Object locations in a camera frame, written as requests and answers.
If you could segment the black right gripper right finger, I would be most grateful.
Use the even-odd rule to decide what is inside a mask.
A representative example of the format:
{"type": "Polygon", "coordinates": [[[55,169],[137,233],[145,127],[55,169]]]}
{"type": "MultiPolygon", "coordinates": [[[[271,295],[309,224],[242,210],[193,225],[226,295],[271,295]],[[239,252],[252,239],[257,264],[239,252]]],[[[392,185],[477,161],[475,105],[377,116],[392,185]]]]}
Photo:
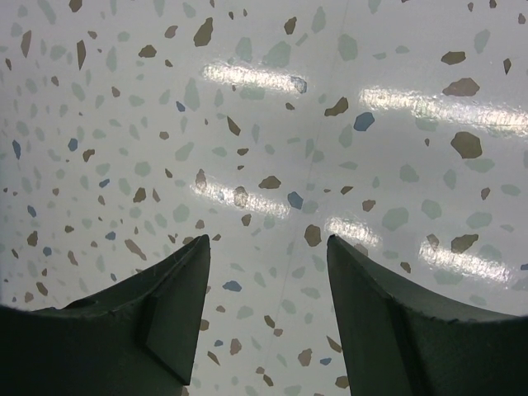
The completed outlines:
{"type": "Polygon", "coordinates": [[[527,318],[439,295],[337,235],[329,283],[353,395],[525,395],[527,318]]]}

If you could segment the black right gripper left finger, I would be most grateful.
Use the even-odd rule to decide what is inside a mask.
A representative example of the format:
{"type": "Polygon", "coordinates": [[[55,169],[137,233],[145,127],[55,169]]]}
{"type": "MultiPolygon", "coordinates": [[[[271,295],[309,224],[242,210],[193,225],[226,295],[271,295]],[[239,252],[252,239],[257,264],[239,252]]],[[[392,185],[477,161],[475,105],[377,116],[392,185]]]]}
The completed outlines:
{"type": "Polygon", "coordinates": [[[4,395],[180,395],[191,382],[210,239],[62,309],[1,309],[4,395]]]}

